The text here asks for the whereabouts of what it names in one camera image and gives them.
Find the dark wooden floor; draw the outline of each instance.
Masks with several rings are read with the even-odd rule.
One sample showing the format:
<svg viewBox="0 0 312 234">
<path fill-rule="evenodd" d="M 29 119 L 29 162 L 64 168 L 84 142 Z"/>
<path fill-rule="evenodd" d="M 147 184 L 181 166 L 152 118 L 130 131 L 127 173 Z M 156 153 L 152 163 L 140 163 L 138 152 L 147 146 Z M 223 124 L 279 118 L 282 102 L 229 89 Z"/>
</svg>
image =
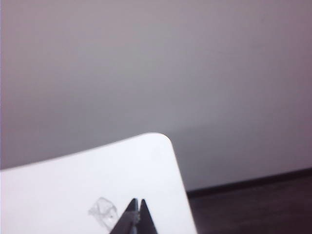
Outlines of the dark wooden floor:
<svg viewBox="0 0 312 234">
<path fill-rule="evenodd" d="M 198 234 L 312 234 L 312 175 L 189 200 Z"/>
</svg>

